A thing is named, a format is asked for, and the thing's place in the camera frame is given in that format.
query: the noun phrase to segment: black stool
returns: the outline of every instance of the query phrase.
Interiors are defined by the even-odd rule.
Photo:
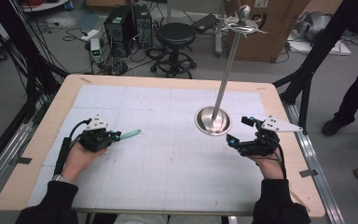
[[[188,70],[196,68],[197,64],[187,54],[179,52],[179,49],[188,47],[196,39],[196,33],[193,28],[187,24],[171,22],[158,29],[157,39],[172,51],[159,56],[155,64],[150,67],[150,71],[156,72],[157,68],[159,68],[166,73],[165,77],[170,75],[176,77],[178,74],[187,72],[188,78],[193,78]]]

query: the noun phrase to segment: cardboard box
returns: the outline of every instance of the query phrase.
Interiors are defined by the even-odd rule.
[[[241,36],[235,60],[250,62],[277,61],[292,32],[295,23],[310,0],[231,0],[226,5],[227,15],[232,15],[236,8],[248,5],[252,9],[251,19],[261,19],[259,29],[268,34],[254,33],[245,38]],[[229,31],[226,49],[231,49],[234,32]]]
[[[321,11],[324,14],[334,15],[342,0],[310,0],[303,12]]]
[[[86,5],[89,7],[130,6],[131,0],[86,0]]]

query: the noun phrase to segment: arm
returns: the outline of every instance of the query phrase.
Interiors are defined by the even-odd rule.
[[[280,156],[276,150],[267,157],[249,157],[264,176],[260,199],[255,203],[253,223],[310,223],[306,208],[293,203],[290,198],[289,181],[283,178],[277,161]]]
[[[93,153],[79,143],[75,143],[66,159],[61,176],[68,182],[74,183],[81,172],[106,150]],[[54,180],[48,182],[48,192],[42,202],[22,210],[16,224],[77,223],[77,213],[71,209],[77,190],[77,186],[70,183]]]

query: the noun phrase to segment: gray floor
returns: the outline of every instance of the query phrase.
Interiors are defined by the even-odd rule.
[[[82,16],[83,9],[72,12],[76,18]],[[106,16],[100,13],[94,28],[99,28]],[[185,21],[187,18],[176,18]],[[90,66],[88,52],[84,50],[84,43],[80,41],[65,42],[64,30],[54,30],[52,34],[44,33],[48,47],[57,60],[73,73],[84,71]],[[217,58],[213,52],[214,38],[212,35],[198,35],[192,45],[193,52],[188,52],[198,67],[193,70],[193,78],[218,80],[224,71],[227,55],[223,53]],[[358,167],[358,112],[356,121],[343,128],[335,136],[326,137],[321,134],[322,126],[333,117],[337,111],[342,97],[358,74],[358,47],[348,46],[350,56],[327,56],[314,76],[310,95],[310,108],[308,115],[308,131],[310,140],[315,148],[324,174],[333,191],[338,207],[346,223],[358,223],[358,179],[352,173]],[[138,59],[144,55],[137,53]],[[232,66],[232,81],[274,82],[285,77],[303,63],[306,56],[298,53],[289,53],[289,60],[285,63],[256,63],[234,62]],[[283,54],[278,61],[284,61],[287,55]],[[140,63],[126,60],[129,67],[149,62],[148,59]],[[163,74],[151,73],[151,63],[130,70],[124,76],[137,77],[163,77]],[[0,61],[0,135],[15,117],[25,102],[25,91],[21,80],[14,70],[11,60]],[[0,180],[0,190],[13,167],[9,167]],[[14,223],[18,213],[1,212],[0,223]],[[250,218],[240,217],[240,223],[250,223]],[[312,223],[329,223],[327,217],[314,218]]]

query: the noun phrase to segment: black pole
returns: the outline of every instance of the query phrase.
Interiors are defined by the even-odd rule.
[[[272,83],[278,88],[290,82],[286,91],[281,94],[282,101],[289,105],[295,104],[297,96],[303,92],[298,124],[304,133],[307,133],[305,126],[312,77],[357,14],[358,0],[344,0],[301,66],[293,74]]]
[[[57,72],[61,77],[68,74],[57,66],[47,62],[40,55],[33,39],[27,32],[19,13],[10,0],[0,0],[0,23],[7,31],[10,39],[20,52],[14,55],[6,40],[0,35],[0,42],[7,48],[13,63],[27,77],[27,102],[22,107],[17,116],[8,125],[5,132],[0,137],[0,154],[5,149],[7,143],[12,138],[13,133],[19,128],[22,122],[26,123],[34,115],[35,103],[41,94],[54,95],[60,88],[51,71]]]

